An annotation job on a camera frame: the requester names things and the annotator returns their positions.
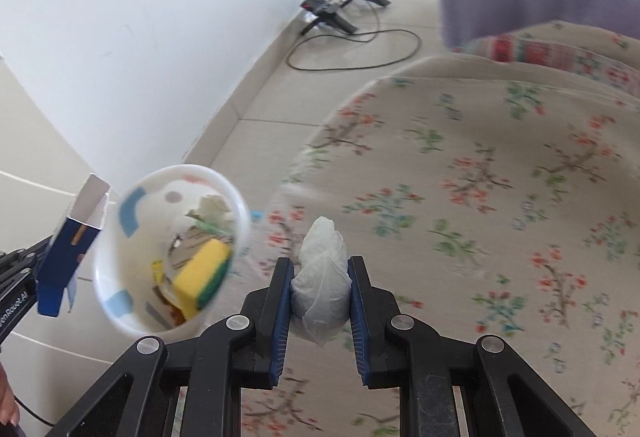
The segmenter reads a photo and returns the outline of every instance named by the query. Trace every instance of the white bowl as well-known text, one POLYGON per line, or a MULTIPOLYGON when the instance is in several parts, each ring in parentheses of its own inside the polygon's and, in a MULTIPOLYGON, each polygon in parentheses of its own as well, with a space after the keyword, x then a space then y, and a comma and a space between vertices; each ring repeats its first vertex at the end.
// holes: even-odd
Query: white bowl
POLYGON ((249 239, 249 210, 235 186, 204 166, 180 164, 146 176, 107 216, 90 251, 94 287, 104 312, 127 337, 153 334, 170 342, 194 337, 203 330, 216 297, 195 318, 175 326, 169 309, 153 293, 151 263, 166 256, 175 235, 172 230, 183 219, 187 221, 185 213, 198 206, 200 197, 212 193, 219 194, 233 214, 234 256, 240 255, 249 239))

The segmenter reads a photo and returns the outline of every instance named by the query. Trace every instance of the crumpled plastic bag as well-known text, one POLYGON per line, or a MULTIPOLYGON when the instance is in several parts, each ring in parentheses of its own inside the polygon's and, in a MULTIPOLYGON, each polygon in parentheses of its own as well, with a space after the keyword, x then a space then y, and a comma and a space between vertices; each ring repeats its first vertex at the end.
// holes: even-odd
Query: crumpled plastic bag
POLYGON ((298 255, 301 270, 291 281, 293 333, 321 347, 349 320, 351 278, 347 248, 334 221, 318 217, 298 255))

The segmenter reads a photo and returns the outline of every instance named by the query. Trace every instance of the floral bedsheet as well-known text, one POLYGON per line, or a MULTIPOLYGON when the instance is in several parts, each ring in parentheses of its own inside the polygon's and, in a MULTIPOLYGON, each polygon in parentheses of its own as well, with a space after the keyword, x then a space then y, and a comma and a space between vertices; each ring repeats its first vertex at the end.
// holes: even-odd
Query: floral bedsheet
MULTIPOLYGON (((602 63, 640 52, 585 29, 580 45, 602 63)), ((500 335, 597 435, 640 435, 638 100, 607 80, 456 56, 454 77, 429 77, 422 61, 332 115, 231 282, 268 280, 326 216, 402 311, 451 338, 500 335)), ((362 386, 348 327, 322 349, 291 338, 278 388, 244 393, 242 425, 248 436, 398 435, 398 393, 362 386)))

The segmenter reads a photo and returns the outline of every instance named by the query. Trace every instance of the finger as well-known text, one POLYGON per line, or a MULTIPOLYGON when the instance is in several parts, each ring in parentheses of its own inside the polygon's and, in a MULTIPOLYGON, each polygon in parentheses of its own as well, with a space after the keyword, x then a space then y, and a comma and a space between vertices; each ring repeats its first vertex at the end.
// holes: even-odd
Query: finger
POLYGON ((4 367, 0 364, 0 400, 4 399, 6 389, 9 388, 9 379, 6 377, 4 367))
POLYGON ((2 403, 0 404, 0 422, 2 424, 7 424, 9 419, 11 419, 12 415, 15 411, 15 397, 14 391, 11 390, 11 387, 7 387, 4 391, 4 397, 2 398, 2 403))
POLYGON ((11 416, 10 421, 14 426, 18 426, 18 423, 20 422, 20 408, 18 408, 17 403, 15 404, 14 414, 11 416))

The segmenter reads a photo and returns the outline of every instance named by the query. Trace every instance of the black cable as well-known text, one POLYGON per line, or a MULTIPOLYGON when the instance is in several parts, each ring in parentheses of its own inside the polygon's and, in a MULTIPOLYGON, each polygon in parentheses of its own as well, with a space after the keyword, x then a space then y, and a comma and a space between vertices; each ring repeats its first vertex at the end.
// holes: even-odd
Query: black cable
POLYGON ((375 8, 371 5, 370 2, 367 2, 367 5, 369 6, 369 9, 371 10, 371 13, 373 13, 373 16, 376 17, 376 30, 375 31, 369 31, 369 32, 359 32, 359 33, 354 33, 351 35, 345 35, 344 33, 342 34, 317 34, 315 36, 311 36, 309 38, 305 38, 304 40, 302 40, 301 42, 298 42, 296 45, 294 45, 291 49, 291 51, 289 51, 289 54, 287 54, 287 57, 285 58, 285 63, 291 67, 292 69, 295 69, 296 71, 306 71, 306 72, 325 72, 325 71, 358 71, 358 70, 364 70, 364 69, 376 69, 378 67, 387 67, 389 65, 394 65, 396 63, 400 63, 403 62, 405 60, 408 60, 409 58, 411 58, 412 56, 414 56, 418 51, 420 51, 420 48, 422 47, 422 39, 415 34, 413 31, 409 31, 408 29, 380 29, 382 27, 382 23, 380 22, 380 17, 378 16, 378 13, 376 12, 375 8), (316 38, 322 38, 323 36, 330 36, 332 38, 339 38, 340 40, 347 40, 348 42, 353 42, 353 43, 369 43, 369 42, 373 42, 380 33, 384 33, 384 32, 407 32, 410 35, 414 36, 417 40, 416 45, 414 47, 414 49, 407 55, 407 56, 403 56, 402 58, 398 58, 397 60, 393 60, 390 62, 386 62, 386 63, 380 63, 377 65, 367 65, 367 66, 362 66, 362 67, 325 67, 325 68, 321 68, 321 69, 309 69, 309 68, 304 68, 304 67, 297 67, 295 65, 293 65, 291 63, 291 57, 294 55, 294 53, 297 51, 297 49, 307 43, 310 42, 311 40, 314 40, 316 38), (354 38, 354 36, 367 36, 367 35, 371 35, 371 38, 369 38, 368 40, 356 40, 354 38))
POLYGON ((293 46, 293 48, 291 49, 289 54, 287 54, 287 57, 285 58, 284 62, 289 67, 291 67, 292 69, 295 69, 296 71, 305 71, 305 72, 359 71, 359 70, 364 70, 364 69, 377 69, 378 67, 387 67, 388 65, 394 65, 396 63, 400 63, 400 62, 403 62, 405 60, 408 60, 409 58, 414 56, 418 51, 420 51, 420 48, 422 47, 422 39, 417 34, 415 34, 413 31, 409 31, 408 29, 380 29, 382 24, 380 23, 380 17, 378 16, 378 13, 376 12, 375 8, 373 8, 373 6, 371 5, 370 2, 367 2, 367 4, 369 5, 369 8, 371 9, 371 12, 373 13, 373 15, 376 17, 376 30, 375 31, 358 32, 358 33, 351 34, 349 36, 325 33, 325 34, 318 34, 316 36, 311 36, 309 38, 305 38, 304 40, 302 40, 301 42, 298 42, 296 45, 293 46), (348 42, 369 43, 369 42, 372 42, 373 40, 375 40, 380 33, 385 33, 385 32, 407 32, 410 35, 415 36, 415 38, 417 40, 416 45, 415 45, 414 49, 408 55, 402 56, 402 58, 398 58, 398 59, 390 61, 390 62, 380 63, 380 64, 377 64, 377 65, 366 65, 366 66, 361 66, 361 67, 325 67, 325 68, 321 68, 321 69, 310 69, 310 68, 304 68, 304 67, 297 67, 296 65, 293 65, 291 63, 291 57, 297 51, 298 47, 300 47, 304 43, 310 42, 311 40, 314 40, 316 38, 322 38, 323 36, 330 36, 332 38, 339 38, 340 40, 347 40, 348 42), (369 34, 372 35, 372 37, 369 38, 368 40, 356 40, 356 39, 352 38, 353 36, 367 36, 369 34))
POLYGON ((37 413, 31 410, 27 405, 25 405, 22 401, 20 401, 20 399, 18 399, 17 396, 14 395, 14 398, 15 398, 15 402, 18 403, 21 407, 23 407, 29 415, 31 415, 32 417, 35 417, 38 421, 40 421, 43 424, 46 424, 47 426, 51 426, 52 428, 55 426, 55 424, 52 424, 49 421, 43 419, 37 413))

